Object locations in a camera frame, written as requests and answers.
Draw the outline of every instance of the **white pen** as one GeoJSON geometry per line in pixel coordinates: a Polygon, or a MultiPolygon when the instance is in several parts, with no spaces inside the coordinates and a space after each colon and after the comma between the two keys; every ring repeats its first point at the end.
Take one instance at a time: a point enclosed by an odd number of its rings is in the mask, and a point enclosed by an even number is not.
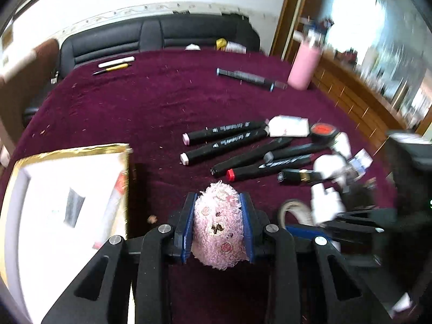
{"type": "Polygon", "coordinates": [[[109,66],[115,66],[116,64],[132,62],[132,61],[135,61],[135,57],[133,57],[133,56],[125,57],[125,58],[114,59],[114,60],[109,61],[109,62],[101,63],[100,65],[98,65],[98,67],[104,68],[104,67],[109,67],[109,66]]]}

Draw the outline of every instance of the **window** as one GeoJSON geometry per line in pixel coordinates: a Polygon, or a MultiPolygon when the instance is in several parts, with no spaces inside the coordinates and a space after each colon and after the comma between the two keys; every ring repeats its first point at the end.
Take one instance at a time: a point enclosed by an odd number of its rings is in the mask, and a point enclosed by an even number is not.
{"type": "Polygon", "coordinates": [[[328,32],[327,43],[340,52],[355,49],[361,64],[384,28],[384,7],[377,0],[334,0],[331,17],[334,26],[328,32]]]}

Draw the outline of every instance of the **wooden cabinet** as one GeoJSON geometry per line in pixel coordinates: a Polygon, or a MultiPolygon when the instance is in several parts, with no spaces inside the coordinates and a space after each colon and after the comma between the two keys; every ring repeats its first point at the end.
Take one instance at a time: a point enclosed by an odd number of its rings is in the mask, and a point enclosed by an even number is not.
{"type": "Polygon", "coordinates": [[[381,96],[337,61],[323,56],[312,82],[357,124],[356,129],[369,140],[373,154],[384,145],[388,130],[406,128],[403,118],[381,96]]]}

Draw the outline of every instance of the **marker cap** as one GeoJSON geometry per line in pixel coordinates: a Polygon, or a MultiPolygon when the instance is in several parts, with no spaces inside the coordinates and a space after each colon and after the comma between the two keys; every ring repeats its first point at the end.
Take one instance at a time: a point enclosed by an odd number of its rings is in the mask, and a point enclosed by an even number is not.
{"type": "Polygon", "coordinates": [[[183,143],[186,145],[186,146],[189,146],[189,136],[187,135],[187,134],[183,134],[183,143]]]}
{"type": "Polygon", "coordinates": [[[183,165],[189,165],[189,158],[187,158],[187,155],[184,152],[180,155],[180,161],[183,165]]]}
{"type": "Polygon", "coordinates": [[[274,158],[273,153],[269,151],[264,155],[264,162],[266,163],[271,162],[273,158],[274,158]]]}
{"type": "Polygon", "coordinates": [[[232,169],[226,172],[226,177],[228,178],[228,181],[234,181],[235,180],[235,174],[232,169]]]}

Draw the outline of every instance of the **screw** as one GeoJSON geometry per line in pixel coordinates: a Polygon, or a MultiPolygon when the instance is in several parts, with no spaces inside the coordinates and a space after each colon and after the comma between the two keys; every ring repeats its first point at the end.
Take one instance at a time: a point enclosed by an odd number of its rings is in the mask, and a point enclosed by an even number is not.
{"type": "Polygon", "coordinates": [[[266,226],[266,230],[269,233],[275,233],[275,232],[279,231],[279,227],[276,224],[268,224],[266,226]]]}
{"type": "Polygon", "coordinates": [[[324,246],[327,244],[327,239],[323,236],[317,236],[315,238],[315,243],[320,246],[324,246]]]}
{"type": "Polygon", "coordinates": [[[162,234],[165,234],[171,231],[171,226],[169,224],[162,224],[159,226],[158,230],[162,234]]]}
{"type": "Polygon", "coordinates": [[[109,243],[111,245],[117,245],[120,241],[122,241],[122,237],[118,235],[114,235],[109,238],[109,243]]]}

